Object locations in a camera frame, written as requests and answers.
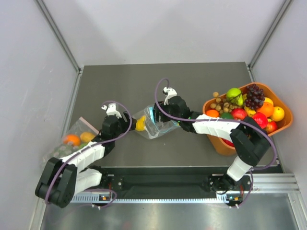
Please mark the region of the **clear zip bag blue seal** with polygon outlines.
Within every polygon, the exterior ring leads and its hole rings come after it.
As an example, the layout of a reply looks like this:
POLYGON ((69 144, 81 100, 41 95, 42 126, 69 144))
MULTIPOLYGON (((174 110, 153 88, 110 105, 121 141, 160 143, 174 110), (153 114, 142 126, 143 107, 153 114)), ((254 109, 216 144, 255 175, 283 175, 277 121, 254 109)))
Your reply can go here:
POLYGON ((145 122, 146 128, 142 132, 136 130, 135 131, 146 139, 155 139, 179 128, 179 124, 175 121, 169 121, 166 123, 163 122, 156 123, 153 117, 154 116, 153 105, 147 106, 143 110, 135 113, 132 117, 138 120, 143 115, 146 116, 146 122, 145 122))

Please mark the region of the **fake green pear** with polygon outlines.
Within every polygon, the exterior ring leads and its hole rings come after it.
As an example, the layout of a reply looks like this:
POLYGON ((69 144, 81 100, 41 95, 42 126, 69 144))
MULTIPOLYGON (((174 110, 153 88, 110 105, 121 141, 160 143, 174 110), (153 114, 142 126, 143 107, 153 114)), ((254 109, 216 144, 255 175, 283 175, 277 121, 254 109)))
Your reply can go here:
POLYGON ((242 91, 239 88, 231 88, 226 93, 226 98, 230 101, 238 101, 242 97, 242 91))

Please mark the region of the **fake dark grapes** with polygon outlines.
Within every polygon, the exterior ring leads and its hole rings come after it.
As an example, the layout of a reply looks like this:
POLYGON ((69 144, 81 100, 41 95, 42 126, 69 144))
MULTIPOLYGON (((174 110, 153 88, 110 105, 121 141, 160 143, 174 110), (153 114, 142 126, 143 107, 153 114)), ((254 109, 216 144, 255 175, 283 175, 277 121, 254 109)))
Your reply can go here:
POLYGON ((247 93, 243 97, 244 106, 251 110, 257 110, 263 106, 265 96, 264 90, 256 84, 246 87, 247 93))

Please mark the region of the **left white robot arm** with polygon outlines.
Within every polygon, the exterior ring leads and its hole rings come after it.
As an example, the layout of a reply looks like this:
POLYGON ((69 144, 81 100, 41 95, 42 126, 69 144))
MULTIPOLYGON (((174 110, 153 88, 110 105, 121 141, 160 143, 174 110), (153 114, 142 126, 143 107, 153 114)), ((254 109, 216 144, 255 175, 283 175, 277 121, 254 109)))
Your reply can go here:
POLYGON ((35 196, 47 204, 66 207, 72 198, 91 187, 107 188, 109 179, 97 166, 91 164, 106 157, 116 140, 136 128, 136 119, 128 112, 121 117, 107 115, 99 133, 84 147, 63 158, 50 158, 35 188, 35 196))

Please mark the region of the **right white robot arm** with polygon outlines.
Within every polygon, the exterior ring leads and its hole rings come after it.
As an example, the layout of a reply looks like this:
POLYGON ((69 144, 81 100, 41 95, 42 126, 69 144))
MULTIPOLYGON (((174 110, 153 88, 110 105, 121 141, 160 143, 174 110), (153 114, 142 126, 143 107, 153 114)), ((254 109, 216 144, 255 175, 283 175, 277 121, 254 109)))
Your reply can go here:
POLYGON ((166 97, 160 102, 155 98, 155 105, 162 119, 179 122, 187 132, 223 138, 234 144, 237 157, 224 177, 224 184, 228 189, 234 190, 240 186, 241 178, 247 172, 267 169, 276 159, 273 157, 266 166, 258 166, 268 149, 276 148, 264 130, 250 117, 244 120, 212 118, 191 111, 180 96, 166 97))

